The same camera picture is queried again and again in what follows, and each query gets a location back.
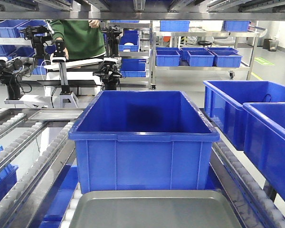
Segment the distant robot left arm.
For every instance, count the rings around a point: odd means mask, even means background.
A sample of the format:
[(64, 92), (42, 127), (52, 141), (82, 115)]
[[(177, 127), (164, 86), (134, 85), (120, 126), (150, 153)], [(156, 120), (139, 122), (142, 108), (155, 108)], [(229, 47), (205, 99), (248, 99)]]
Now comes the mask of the distant robot left arm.
[(8, 100), (19, 100), (24, 93), (21, 92), (22, 78), (30, 76), (36, 67), (33, 57), (15, 57), (9, 60), (0, 57), (0, 83), (7, 87)]

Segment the distant robot right arm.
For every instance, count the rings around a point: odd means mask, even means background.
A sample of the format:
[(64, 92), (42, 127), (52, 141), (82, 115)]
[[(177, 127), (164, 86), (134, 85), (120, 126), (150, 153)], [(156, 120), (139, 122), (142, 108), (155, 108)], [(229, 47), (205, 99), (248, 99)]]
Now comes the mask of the distant robot right arm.
[(103, 90), (116, 90), (120, 78), (122, 78), (117, 59), (111, 57), (104, 57), (102, 63), (99, 64), (99, 68), (93, 72), (93, 75), (101, 79)]

